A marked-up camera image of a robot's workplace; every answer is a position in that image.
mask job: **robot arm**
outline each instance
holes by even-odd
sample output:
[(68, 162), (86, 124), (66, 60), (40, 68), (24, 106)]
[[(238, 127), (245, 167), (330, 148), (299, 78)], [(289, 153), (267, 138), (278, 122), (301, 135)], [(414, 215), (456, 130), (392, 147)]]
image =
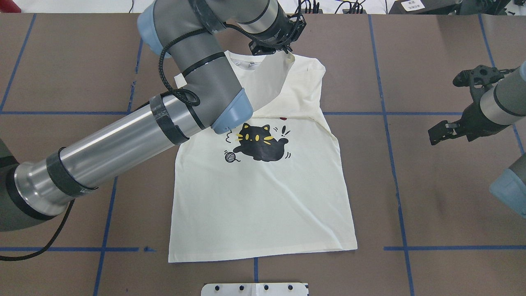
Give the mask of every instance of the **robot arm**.
[(140, 15), (139, 31), (154, 52), (174, 58), (188, 84), (37, 163), (19, 164), (0, 141), (0, 231), (50, 220), (75, 198), (199, 131), (223, 133), (249, 119), (250, 102), (213, 36), (228, 19), (252, 38), (253, 54), (290, 51), (305, 26), (301, 14), (291, 20), (277, 0), (156, 0)]
[[(442, 121), (432, 127), (428, 131), (431, 145), (464, 135), (469, 142), (494, 135), (526, 116), (526, 62), (515, 70), (504, 71), (480, 65), (462, 71), (453, 84), (469, 86), (473, 103), (460, 120)], [(490, 192), (526, 218), (526, 154), (504, 170), (490, 186)]]

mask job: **black tape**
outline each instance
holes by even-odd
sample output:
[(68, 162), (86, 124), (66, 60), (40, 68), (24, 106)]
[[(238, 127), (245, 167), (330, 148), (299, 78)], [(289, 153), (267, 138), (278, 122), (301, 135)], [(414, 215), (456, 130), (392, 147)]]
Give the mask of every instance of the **black tape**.
[(60, 152), (64, 148), (65, 147), (60, 148), (58, 153), (52, 154), (46, 158), (47, 173), (49, 174), (51, 181), (53, 181), (60, 191), (74, 198), (78, 198), (96, 190), (97, 188), (88, 188), (78, 183), (77, 180), (75, 180), (67, 171), (60, 159)]
[(267, 12), (267, 9), (268, 9), (268, 6), (269, 6), (269, 5), (270, 5), (270, 0), (267, 1), (267, 5), (265, 6), (265, 9), (263, 9), (263, 12), (262, 12), (260, 15), (258, 15), (258, 17), (256, 17), (255, 19), (253, 19), (253, 20), (250, 21), (250, 22), (246, 22), (246, 23), (238, 23), (238, 24), (240, 24), (240, 25), (249, 25), (249, 24), (253, 24), (253, 23), (259, 21), (259, 19), (263, 17), (263, 15), (265, 14), (265, 12)]
[(22, 198), (15, 184), (15, 170), (18, 166), (13, 167), (6, 175), (5, 187), (11, 201), (26, 215), (30, 216), (33, 219), (47, 221), (53, 219), (55, 216), (44, 215), (40, 212), (37, 212), (34, 208), (26, 203)]
[(6, 156), (0, 158), (0, 167), (5, 167), (12, 164), (18, 164), (14, 156)]
[(188, 2), (194, 11), (194, 14), (210, 33), (216, 34), (226, 29), (223, 22), (221, 22), (205, 0), (188, 0)]
[(199, 68), (199, 67), (201, 67), (201, 66), (203, 66), (205, 64), (208, 64), (208, 63), (210, 63), (211, 61), (213, 61), (213, 60), (215, 60), (217, 58), (224, 57), (224, 56), (226, 56), (224, 52), (215, 53), (213, 55), (209, 55), (209, 56), (203, 58), (200, 61), (195, 62), (192, 66), (186, 68), (186, 70), (184, 70), (182, 72), (183, 77), (186, 77), (188, 74), (190, 74), (195, 69), (197, 69), (197, 68)]
[(172, 122), (161, 95), (156, 95), (150, 99), (150, 110), (154, 115), (157, 125), (159, 125), (159, 128), (163, 131), (164, 135), (170, 140), (170, 142), (174, 145), (181, 145), (190, 140), (190, 138), (183, 134), (179, 126), (174, 125)]

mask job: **blue tape line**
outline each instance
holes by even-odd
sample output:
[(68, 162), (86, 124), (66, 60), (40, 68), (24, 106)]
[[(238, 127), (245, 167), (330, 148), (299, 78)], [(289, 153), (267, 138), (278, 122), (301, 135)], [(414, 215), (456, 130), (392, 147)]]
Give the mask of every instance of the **blue tape line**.
[(102, 275), (102, 266), (104, 264), (104, 254), (105, 252), (100, 252), (99, 266), (97, 268), (97, 278), (95, 279), (95, 288), (93, 289), (93, 296), (98, 295), (98, 287), (100, 285), (100, 276)]
[(405, 249), (408, 249), (409, 247), (402, 247), (402, 246), (384, 246), (384, 251), (404, 251)]
[(126, 247), (121, 247), (121, 248), (105, 248), (104, 251), (105, 252), (138, 252), (140, 250), (139, 247), (137, 248), (126, 248)]
[(396, 175), (396, 168), (395, 168), (395, 158), (393, 156), (392, 146), (391, 146), (391, 135), (389, 134), (389, 123), (387, 122), (387, 111), (386, 111), (386, 103), (383, 98), (383, 90), (382, 90), (382, 81), (380, 78), (380, 67), (378, 64), (378, 55), (376, 52), (376, 44), (375, 44), (375, 34), (372, 27), (372, 18), (371, 15), (367, 15), (369, 18), (369, 31), (371, 33), (371, 43), (372, 43), (372, 53), (375, 58), (375, 67), (376, 67), (376, 77), (378, 80), (378, 91), (380, 93), (381, 98), (381, 105), (382, 105), (382, 115), (383, 115), (383, 124), (386, 129), (386, 138), (387, 138), (387, 147), (389, 149), (389, 159), (391, 161), (391, 172), (394, 178), (394, 186), (396, 189), (396, 199), (398, 202), (398, 219), (400, 221), (400, 230), (402, 234), (402, 243), (404, 247), (404, 256), (406, 258), (406, 270), (407, 270), (407, 279), (409, 282), (409, 292), (411, 293), (411, 296), (414, 296), (414, 285), (413, 285), (413, 276), (411, 274), (411, 262), (409, 260), (409, 251), (407, 250), (407, 237), (406, 237), (406, 228), (403, 223), (403, 214), (402, 214), (402, 203), (400, 201), (400, 192), (398, 190), (398, 179)]
[(11, 84), (13, 83), (13, 79), (15, 78), (16, 70), (18, 69), (20, 60), (22, 59), (22, 54), (24, 53), (24, 49), (26, 48), (27, 40), (29, 39), (29, 35), (31, 34), (31, 30), (33, 29), (33, 24), (35, 23), (35, 19), (36, 19), (36, 13), (33, 14), (33, 18), (31, 19), (31, 23), (29, 24), (29, 28), (27, 29), (26, 37), (24, 39), (24, 42), (22, 43), (22, 47), (20, 48), (18, 58), (16, 59), (15, 66), (13, 67), (13, 71), (11, 72), (11, 78), (9, 78), (9, 82), (7, 83), (7, 88), (5, 89), (4, 98), (2, 99), (2, 103), (0, 103), (0, 111), (4, 109), (5, 102), (7, 101), (7, 96), (9, 95), (9, 90), (11, 89)]
[(382, 115), (382, 112), (324, 112), (324, 115)]
[(462, 115), (462, 112), (386, 112), (387, 115)]
[(368, 14), (367, 16), (369, 17), (369, 32), (371, 33), (372, 53), (375, 58), (376, 80), (378, 81), (378, 91), (380, 93), (380, 99), (383, 100), (382, 80), (380, 79), (380, 67), (378, 65), (378, 55), (376, 54), (375, 33), (372, 29), (371, 15)]
[(515, 133), (515, 138), (517, 138), (517, 143), (519, 144), (519, 149), (521, 150), (521, 155), (524, 154), (524, 146), (522, 146), (521, 137), (519, 136), (519, 131), (517, 131), (517, 126), (513, 124), (513, 132)]
[(139, 73), (140, 54), (143, 51), (143, 39), (140, 39), (139, 50), (137, 51), (137, 64), (135, 65), (135, 74)]
[(102, 249), (100, 251), (99, 266), (97, 269), (97, 278), (95, 279), (95, 288), (93, 289), (93, 296), (97, 296), (100, 285), (100, 276), (102, 275), (102, 267), (104, 265), (104, 254), (106, 252), (106, 244), (108, 243), (109, 226), (112, 222), (113, 204), (115, 202), (115, 193), (117, 192), (117, 178), (113, 180), (112, 197), (109, 200), (108, 217), (106, 218), (106, 227), (104, 228), (104, 238), (102, 240)]
[[(41, 246), (0, 246), (0, 252), (35, 252), (40, 251)], [(100, 252), (103, 248), (98, 247), (76, 247), (76, 246), (52, 246), (47, 252)], [(138, 252), (139, 248), (106, 248), (106, 252)]]
[(258, 258), (254, 258), (254, 283), (259, 283), (259, 266)]
[(480, 23), (480, 29), (482, 31), (482, 38), (484, 38), (484, 43), (486, 44), (486, 50), (488, 51), (488, 56), (490, 57), (491, 66), (495, 67), (495, 62), (493, 61), (493, 55), (491, 54), (491, 50), (490, 50), (490, 44), (488, 43), (488, 39), (486, 38), (486, 30), (484, 29), (482, 15), (480, 13), (479, 13), (479, 23)]
[(133, 96), (135, 94), (135, 84), (137, 83), (136, 80), (133, 80), (133, 82), (131, 83), (131, 86), (130, 86), (130, 100), (128, 101), (128, 110), (127, 112), (131, 112), (132, 111), (132, 103), (133, 103)]
[(125, 111), (0, 111), (3, 115), (128, 115)]
[[(402, 246), (385, 246), (384, 251), (403, 251)], [(460, 250), (526, 250), (526, 245), (440, 245), (408, 246), (409, 251), (460, 251)]]
[[(42, 249), (41, 246), (4, 246), (0, 247), (2, 252), (36, 252)], [(84, 248), (84, 247), (67, 247), (53, 246), (47, 252), (100, 252), (102, 248)]]

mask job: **silver robot arm segment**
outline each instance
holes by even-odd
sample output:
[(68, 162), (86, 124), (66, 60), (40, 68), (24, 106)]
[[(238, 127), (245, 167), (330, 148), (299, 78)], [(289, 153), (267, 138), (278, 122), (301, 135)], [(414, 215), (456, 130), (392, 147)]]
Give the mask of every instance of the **silver robot arm segment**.
[(0, 231), (50, 220), (69, 201), (201, 130), (223, 133), (249, 119), (250, 102), (213, 36), (229, 19), (251, 34), (254, 54), (290, 50), (305, 26), (298, 29), (277, 0), (156, 0), (139, 16), (139, 31), (154, 52), (164, 48), (174, 58), (186, 92), (157, 95), (37, 163), (19, 165), (0, 141)]

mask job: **black cable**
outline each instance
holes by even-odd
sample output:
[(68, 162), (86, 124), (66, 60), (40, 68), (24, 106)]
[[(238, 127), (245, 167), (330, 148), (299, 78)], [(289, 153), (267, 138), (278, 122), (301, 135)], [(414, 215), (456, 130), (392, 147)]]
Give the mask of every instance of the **black cable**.
[(346, 14), (354, 14), (355, 11), (357, 14), (361, 14), (363, 13), (363, 6), (362, 6), (363, 2), (365, 2), (365, 0), (363, 0), (361, 3), (359, 3), (358, 1), (356, 2), (341, 1), (340, 5), (338, 5), (338, 8), (336, 8), (336, 11), (334, 12), (334, 14), (338, 13), (338, 10), (340, 9), (340, 7), (345, 3), (349, 3), (349, 11)]
[(301, 6), (303, 5), (303, 3), (308, 3), (309, 6), (307, 7), (307, 4), (305, 4), (305, 13), (311, 13), (311, 10), (312, 10), (312, 3), (310, 2), (310, 0), (303, 0), (300, 2), (300, 0), (298, 0), (298, 6), (300, 7), (300, 10), (303, 9), (301, 8)]
[[(186, 39), (188, 37), (196, 36), (196, 35), (203, 34), (203, 33), (208, 33), (208, 30), (206, 28), (201, 28), (201, 29), (192, 31), (190, 33), (186, 33), (186, 34), (184, 34), (184, 35), (172, 40), (170, 43), (166, 44), (165, 47), (163, 47), (163, 50), (161, 51), (161, 54), (160, 54), (160, 57), (159, 57), (159, 76), (161, 77), (161, 80), (162, 80), (164, 86), (168, 90), (168, 94), (171, 94), (171, 95), (175, 96), (181, 102), (185, 103), (186, 105), (192, 106), (192, 107), (199, 106), (199, 104), (201, 103), (199, 97), (194, 92), (192, 92), (190, 90), (187, 90), (187, 89), (184, 89), (184, 88), (174, 89), (170, 85), (170, 83), (168, 82), (168, 80), (166, 79), (166, 76), (164, 74), (164, 59), (165, 59), (165, 56), (166, 56), (166, 52), (172, 46), (176, 45), (177, 43), (181, 42), (182, 40), (184, 40), (184, 39)], [(190, 95), (190, 96), (194, 97), (195, 101), (194, 102), (189, 101), (186, 98), (186, 95)]]
[[(252, 34), (245, 32), (243, 29), (241, 29), (238, 26), (230, 25), (230, 24), (227, 24), (227, 23), (224, 23), (224, 26), (227, 27), (227, 28), (235, 29), (236, 31), (242, 33), (246, 37), (248, 37), (251, 40), (253, 40), (258, 45), (265, 46), (265, 47), (268, 47), (268, 48), (277, 49), (277, 50), (278, 49), (283, 49), (286, 52), (288, 52), (286, 46), (288, 46), (290, 44), (290, 42), (291, 42), (292, 38), (294, 37), (296, 31), (298, 30), (299, 25), (301, 23), (301, 20), (303, 18), (303, 15), (301, 13), (301, 5), (304, 2), (309, 2), (310, 3), (310, 0), (304, 0), (303, 2), (300, 3), (300, 5), (298, 5), (298, 8), (296, 9), (296, 12), (294, 13), (294, 15), (290, 17), (290, 18), (296, 17), (296, 21), (294, 22), (294, 26), (292, 27), (292, 30), (289, 32), (287, 39), (285, 39), (284, 41), (279, 42), (277, 44), (268, 44), (268, 43), (262, 42), (262, 41), (256, 39)], [(182, 40), (184, 40), (184, 39), (186, 39), (188, 37), (192, 37), (192, 36), (203, 34), (203, 33), (208, 33), (208, 30), (206, 28), (201, 28), (201, 29), (198, 29), (198, 30), (186, 33), (186, 34), (184, 34), (184, 35), (172, 40), (170, 43), (166, 44), (166, 46), (163, 47), (163, 50), (161, 51), (161, 53), (159, 55), (160, 57), (159, 57), (158, 68), (159, 68), (159, 76), (160, 76), (164, 86), (168, 90), (168, 92), (162, 93), (161, 97), (162, 96), (166, 96), (168, 94), (171, 94), (171, 95), (175, 96), (176, 98), (178, 98), (181, 102), (185, 103), (186, 105), (192, 106), (192, 107), (196, 107), (196, 106), (198, 106), (201, 103), (199, 97), (194, 92), (192, 92), (190, 90), (187, 90), (187, 89), (184, 89), (184, 88), (174, 89), (170, 85), (170, 83), (168, 82), (168, 79), (166, 79), (166, 75), (164, 73), (164, 59), (165, 59), (165, 56), (166, 56), (166, 52), (172, 46), (174, 46), (178, 42), (181, 42)], [(186, 98), (186, 95), (192, 96), (195, 99), (195, 101), (194, 102), (189, 101)], [(142, 107), (144, 107), (146, 105), (148, 105), (148, 102), (144, 103), (143, 105), (141, 105), (137, 109), (140, 109), (140, 108), (142, 108)]]
[(49, 247), (57, 239), (57, 237), (60, 234), (62, 228), (64, 227), (64, 224), (66, 224), (66, 220), (67, 220), (67, 218), (69, 216), (69, 213), (71, 212), (71, 208), (73, 207), (73, 203), (74, 202), (75, 202), (75, 200), (71, 200), (69, 202), (69, 205), (67, 207), (66, 213), (64, 214), (64, 217), (62, 218), (62, 222), (58, 226), (57, 231), (55, 231), (55, 234), (53, 234), (53, 237), (51, 237), (51, 239), (49, 240), (47, 245), (45, 245), (42, 249), (40, 249), (39, 251), (36, 251), (34, 253), (31, 253), (31, 254), (28, 254), (28, 255), (24, 255), (24, 256), (17, 256), (17, 257), (0, 256), (0, 261), (21, 261), (21, 260), (27, 260), (27, 259), (31, 259), (33, 257), (36, 257), (36, 256), (44, 253), (45, 251), (47, 251), (49, 249)]

